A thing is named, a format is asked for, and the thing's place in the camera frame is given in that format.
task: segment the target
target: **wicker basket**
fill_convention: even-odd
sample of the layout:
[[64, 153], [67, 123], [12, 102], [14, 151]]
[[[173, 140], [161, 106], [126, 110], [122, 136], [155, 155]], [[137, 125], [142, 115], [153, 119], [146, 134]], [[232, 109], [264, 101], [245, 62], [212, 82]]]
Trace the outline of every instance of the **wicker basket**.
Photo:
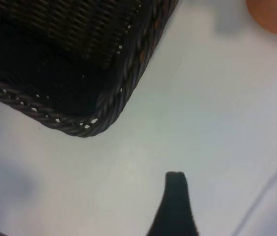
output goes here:
[[0, 0], [0, 102], [79, 137], [118, 118], [178, 0]]

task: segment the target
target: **woven rim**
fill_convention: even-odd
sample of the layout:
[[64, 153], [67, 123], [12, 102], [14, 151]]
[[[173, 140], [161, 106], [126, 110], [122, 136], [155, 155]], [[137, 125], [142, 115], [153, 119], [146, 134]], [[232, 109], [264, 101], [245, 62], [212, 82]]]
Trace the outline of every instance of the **woven rim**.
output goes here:
[[71, 136], [89, 137], [105, 131], [119, 117], [144, 73], [178, 0], [143, 0], [117, 64], [117, 80], [98, 100], [91, 116], [66, 116], [46, 107], [36, 97], [21, 93], [0, 81], [0, 102], [43, 125]]

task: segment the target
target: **orange object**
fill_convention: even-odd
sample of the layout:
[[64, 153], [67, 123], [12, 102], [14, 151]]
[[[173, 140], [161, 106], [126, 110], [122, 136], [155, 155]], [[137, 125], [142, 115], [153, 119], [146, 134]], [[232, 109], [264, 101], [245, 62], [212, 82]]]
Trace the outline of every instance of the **orange object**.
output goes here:
[[252, 17], [264, 29], [277, 34], [277, 0], [246, 0]]

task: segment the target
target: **tabletop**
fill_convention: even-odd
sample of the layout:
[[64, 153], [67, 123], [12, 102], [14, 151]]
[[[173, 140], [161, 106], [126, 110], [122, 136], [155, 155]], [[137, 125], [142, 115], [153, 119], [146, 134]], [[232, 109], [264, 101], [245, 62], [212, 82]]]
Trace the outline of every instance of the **tabletop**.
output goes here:
[[203, 236], [277, 236], [277, 36], [180, 0], [119, 119], [70, 137], [0, 103], [0, 231], [143, 236], [183, 171]]

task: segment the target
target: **white surface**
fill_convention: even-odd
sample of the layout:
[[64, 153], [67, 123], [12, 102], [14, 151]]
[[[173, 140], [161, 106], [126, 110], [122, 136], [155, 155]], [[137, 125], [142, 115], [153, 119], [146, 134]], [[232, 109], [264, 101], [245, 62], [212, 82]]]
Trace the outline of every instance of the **white surface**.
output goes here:
[[277, 236], [277, 37], [243, 0], [182, 0], [118, 121], [80, 139], [0, 104], [0, 231], [143, 236], [167, 171], [203, 236]]

